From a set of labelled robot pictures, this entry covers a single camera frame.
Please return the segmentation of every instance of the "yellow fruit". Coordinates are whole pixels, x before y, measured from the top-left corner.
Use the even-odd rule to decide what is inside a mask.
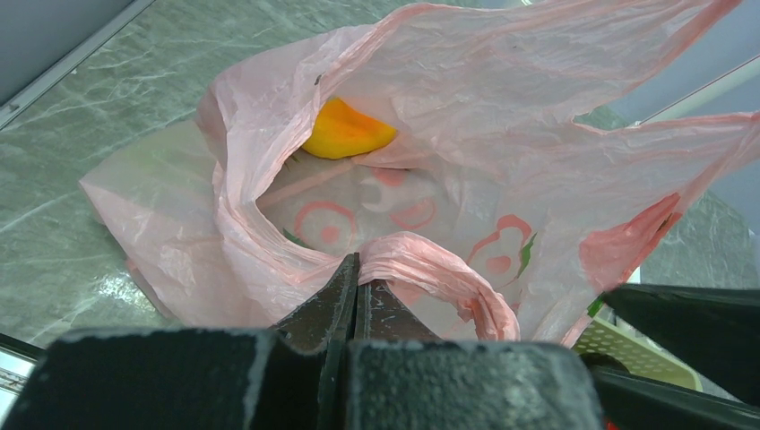
[[[396,137],[396,129],[360,114],[341,99],[324,104],[302,148],[322,159],[343,159],[379,150]]]

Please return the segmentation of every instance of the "light green plastic basket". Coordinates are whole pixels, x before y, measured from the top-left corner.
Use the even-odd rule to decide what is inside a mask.
[[[678,359],[659,351],[618,327],[594,318],[573,347],[577,353],[598,352],[614,357],[631,374],[701,391],[702,383],[695,371]]]

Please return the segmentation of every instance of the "translucent plastic bag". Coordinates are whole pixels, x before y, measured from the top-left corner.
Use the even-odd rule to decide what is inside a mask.
[[[760,158],[757,114],[613,132],[573,117],[737,4],[404,7],[231,67],[199,105],[203,137],[158,133],[82,187],[138,283],[189,324],[274,323],[359,251],[361,281],[388,280],[441,335],[516,339],[517,320],[523,339],[572,344],[589,303],[714,178]],[[288,160],[335,96],[399,136],[354,159]]]

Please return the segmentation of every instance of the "gray panel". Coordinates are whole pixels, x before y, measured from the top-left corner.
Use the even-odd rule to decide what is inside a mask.
[[[0,106],[132,0],[0,2]]]

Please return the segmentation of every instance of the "green marble table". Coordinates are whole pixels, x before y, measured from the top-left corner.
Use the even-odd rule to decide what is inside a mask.
[[[0,331],[45,346],[77,327],[177,324],[130,280],[77,181],[113,151],[192,116],[208,83],[237,61],[376,22],[405,3],[157,0],[0,131]],[[625,125],[605,107],[581,121]],[[706,196],[643,265],[643,281],[756,288],[747,227]]]

